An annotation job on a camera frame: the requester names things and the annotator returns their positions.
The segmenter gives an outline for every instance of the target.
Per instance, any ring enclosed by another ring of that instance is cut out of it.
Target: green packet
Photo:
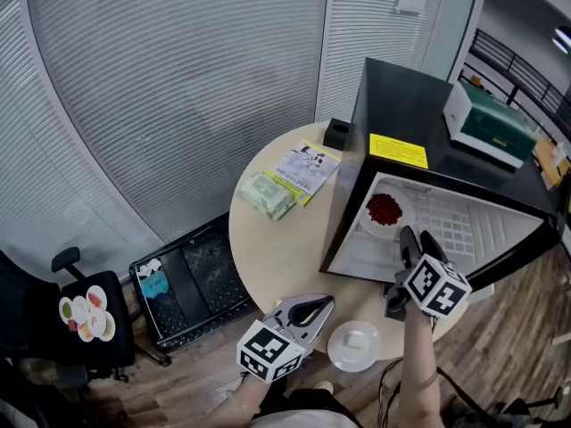
[[[248,204],[272,220],[280,220],[295,205],[292,193],[264,173],[254,174],[238,192]]]

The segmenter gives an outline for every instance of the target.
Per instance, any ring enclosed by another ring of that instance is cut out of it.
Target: round wooden table
[[[306,139],[322,144],[327,122],[296,128],[264,147],[250,162],[238,186],[254,173],[272,169],[298,142]],[[333,154],[341,152],[327,148]],[[230,245],[248,292],[264,313],[276,302],[306,293],[327,293],[335,297],[335,308],[327,320],[315,349],[327,352],[329,335],[349,320],[366,320],[380,333],[378,359],[398,358],[403,353],[404,323],[385,317],[383,284],[319,272],[327,218],[336,172],[304,207],[296,204],[278,222],[260,214],[234,195],[230,207]],[[458,322],[468,304],[446,321],[439,321],[434,340]]]

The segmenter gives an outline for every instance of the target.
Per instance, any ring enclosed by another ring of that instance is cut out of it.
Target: white shirt
[[[288,410],[257,418],[252,428],[358,428],[351,420],[328,410]]]

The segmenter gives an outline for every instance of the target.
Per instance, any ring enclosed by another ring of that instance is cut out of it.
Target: red beans
[[[381,225],[394,225],[402,216],[402,209],[387,193],[376,193],[367,203],[371,219]]]

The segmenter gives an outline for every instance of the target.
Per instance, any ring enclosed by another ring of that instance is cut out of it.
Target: booklet
[[[341,160],[302,140],[266,175],[289,190],[305,206],[327,181]]]

